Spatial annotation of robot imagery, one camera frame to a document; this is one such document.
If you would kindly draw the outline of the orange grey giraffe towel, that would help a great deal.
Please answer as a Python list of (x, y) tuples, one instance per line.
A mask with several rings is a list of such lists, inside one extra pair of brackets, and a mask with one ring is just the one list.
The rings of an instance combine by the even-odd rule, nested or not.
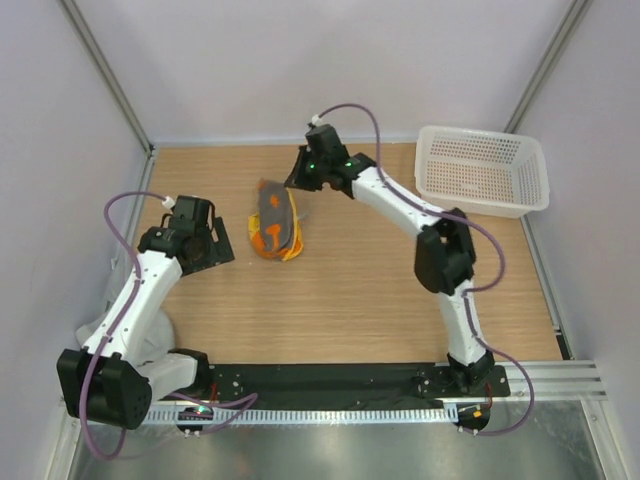
[(257, 210), (248, 217), (248, 236), (253, 250), (266, 260), (287, 262), (304, 249), (301, 213), (290, 188), (261, 179), (257, 186)]

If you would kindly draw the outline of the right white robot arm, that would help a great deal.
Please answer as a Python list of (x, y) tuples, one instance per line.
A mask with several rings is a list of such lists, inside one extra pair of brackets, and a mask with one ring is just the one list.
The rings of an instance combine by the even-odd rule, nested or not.
[(350, 154), (329, 124), (311, 124), (305, 139), (285, 185), (306, 191), (329, 185), (372, 207), (415, 240), (414, 274), (422, 287), (437, 295), (447, 330), (451, 385), (461, 395), (476, 394), (495, 360), (471, 292), (476, 253), (465, 214), (429, 204), (367, 155)]

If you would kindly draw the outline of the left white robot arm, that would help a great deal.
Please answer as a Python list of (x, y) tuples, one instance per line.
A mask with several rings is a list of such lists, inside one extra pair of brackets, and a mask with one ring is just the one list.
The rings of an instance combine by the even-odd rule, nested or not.
[(114, 304), (80, 349), (57, 361), (67, 412), (77, 419), (134, 430), (152, 403), (175, 392), (199, 400), (211, 390), (207, 354), (176, 347), (161, 307), (181, 278), (229, 263), (234, 253), (211, 201), (180, 195), (162, 203), (167, 211), (141, 235)]

